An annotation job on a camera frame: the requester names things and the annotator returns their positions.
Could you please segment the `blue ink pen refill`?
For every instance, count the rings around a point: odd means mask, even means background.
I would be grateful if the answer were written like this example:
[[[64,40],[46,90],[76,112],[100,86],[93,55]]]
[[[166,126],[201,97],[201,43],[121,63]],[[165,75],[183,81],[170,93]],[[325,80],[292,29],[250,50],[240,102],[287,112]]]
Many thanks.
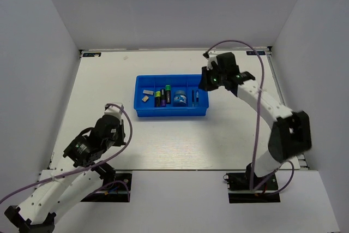
[[[195,106],[198,106],[198,103],[199,103],[199,91],[196,90],[196,93],[195,93]]]

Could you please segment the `blue labelled round jar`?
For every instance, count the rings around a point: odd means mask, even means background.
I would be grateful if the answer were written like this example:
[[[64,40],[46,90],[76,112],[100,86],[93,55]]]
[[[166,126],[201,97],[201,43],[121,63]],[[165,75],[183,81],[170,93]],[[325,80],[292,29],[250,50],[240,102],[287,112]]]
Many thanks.
[[[175,107],[187,107],[187,95],[184,90],[177,90],[173,96],[173,106]]]

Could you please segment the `green capped black highlighter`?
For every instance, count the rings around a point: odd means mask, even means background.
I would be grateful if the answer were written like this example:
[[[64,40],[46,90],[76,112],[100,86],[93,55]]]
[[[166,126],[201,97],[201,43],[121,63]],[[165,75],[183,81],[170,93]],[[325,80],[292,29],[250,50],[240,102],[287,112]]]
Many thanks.
[[[171,86],[170,85],[166,85],[165,86],[165,94],[166,94],[166,104],[171,104]]]

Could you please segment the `purple capped black highlighter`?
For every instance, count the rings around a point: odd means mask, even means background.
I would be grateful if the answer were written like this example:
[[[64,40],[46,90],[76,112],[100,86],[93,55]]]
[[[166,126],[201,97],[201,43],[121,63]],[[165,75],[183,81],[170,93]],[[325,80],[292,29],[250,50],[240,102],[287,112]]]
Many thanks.
[[[166,107],[166,104],[167,104],[167,102],[166,102],[166,91],[165,91],[165,89],[161,89],[160,90],[160,106],[161,107]]]

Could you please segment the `yellow capped black highlighter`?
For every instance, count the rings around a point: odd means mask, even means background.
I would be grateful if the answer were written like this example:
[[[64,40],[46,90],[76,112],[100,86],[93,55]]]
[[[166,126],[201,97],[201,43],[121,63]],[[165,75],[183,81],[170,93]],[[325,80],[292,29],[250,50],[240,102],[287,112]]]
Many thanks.
[[[155,107],[160,107],[160,103],[161,103],[161,92],[160,91],[156,91],[154,101],[155,101]]]

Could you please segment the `small tan wooden block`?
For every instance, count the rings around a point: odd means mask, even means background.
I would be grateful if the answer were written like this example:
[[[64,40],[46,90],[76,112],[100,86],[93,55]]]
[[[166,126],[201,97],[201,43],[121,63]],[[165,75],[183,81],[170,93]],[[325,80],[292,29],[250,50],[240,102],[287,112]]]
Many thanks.
[[[144,103],[146,103],[147,101],[149,100],[149,96],[145,95],[143,98],[142,98],[142,101]]]

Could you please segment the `grey white eraser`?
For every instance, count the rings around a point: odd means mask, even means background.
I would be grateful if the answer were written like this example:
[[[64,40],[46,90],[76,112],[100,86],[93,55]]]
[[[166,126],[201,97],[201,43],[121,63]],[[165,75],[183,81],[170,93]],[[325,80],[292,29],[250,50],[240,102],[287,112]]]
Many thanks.
[[[144,89],[144,90],[143,90],[143,94],[146,94],[146,95],[154,95],[154,91]]]

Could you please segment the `green ink pen refill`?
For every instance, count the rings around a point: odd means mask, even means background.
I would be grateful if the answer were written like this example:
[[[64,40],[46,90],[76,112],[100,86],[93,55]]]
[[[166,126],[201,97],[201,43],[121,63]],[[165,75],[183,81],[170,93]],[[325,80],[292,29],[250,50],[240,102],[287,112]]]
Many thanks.
[[[191,105],[192,107],[195,106],[195,92],[193,89],[191,90]]]

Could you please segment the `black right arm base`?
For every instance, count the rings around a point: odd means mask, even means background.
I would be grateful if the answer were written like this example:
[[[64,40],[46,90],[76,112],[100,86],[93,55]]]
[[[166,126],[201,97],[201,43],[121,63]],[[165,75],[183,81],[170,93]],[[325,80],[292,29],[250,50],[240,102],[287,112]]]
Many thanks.
[[[251,165],[246,167],[245,172],[230,172],[223,175],[227,184],[228,201],[230,204],[270,204],[280,203],[277,191],[279,185],[275,172],[258,178],[253,176],[251,182]]]

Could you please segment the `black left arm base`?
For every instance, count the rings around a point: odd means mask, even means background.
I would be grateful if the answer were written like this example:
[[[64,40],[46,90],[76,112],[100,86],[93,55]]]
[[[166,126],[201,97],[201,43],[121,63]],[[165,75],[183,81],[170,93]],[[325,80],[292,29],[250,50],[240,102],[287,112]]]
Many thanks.
[[[103,187],[82,199],[82,202],[126,203],[130,201],[131,172],[117,172],[114,179],[103,181]]]

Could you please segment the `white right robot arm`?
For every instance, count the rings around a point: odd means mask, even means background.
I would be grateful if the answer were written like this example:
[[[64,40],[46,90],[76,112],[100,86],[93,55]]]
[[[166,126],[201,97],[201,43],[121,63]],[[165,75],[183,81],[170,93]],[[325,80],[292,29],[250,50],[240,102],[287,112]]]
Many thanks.
[[[209,92],[224,87],[254,109],[258,119],[270,128],[267,150],[253,157],[246,168],[247,184],[260,188],[267,175],[312,148],[309,116],[281,104],[261,88],[251,73],[241,72],[233,53],[207,56],[207,60],[207,65],[202,67],[199,89]]]

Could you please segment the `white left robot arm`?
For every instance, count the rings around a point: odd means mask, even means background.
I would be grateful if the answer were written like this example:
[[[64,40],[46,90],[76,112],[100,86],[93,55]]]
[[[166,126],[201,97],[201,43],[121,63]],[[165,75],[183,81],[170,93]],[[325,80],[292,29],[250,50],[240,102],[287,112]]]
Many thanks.
[[[9,206],[5,216],[19,232],[53,232],[59,219],[85,197],[123,183],[101,157],[111,147],[125,149],[124,140],[121,115],[104,114],[71,141],[51,176],[40,181],[25,201]]]

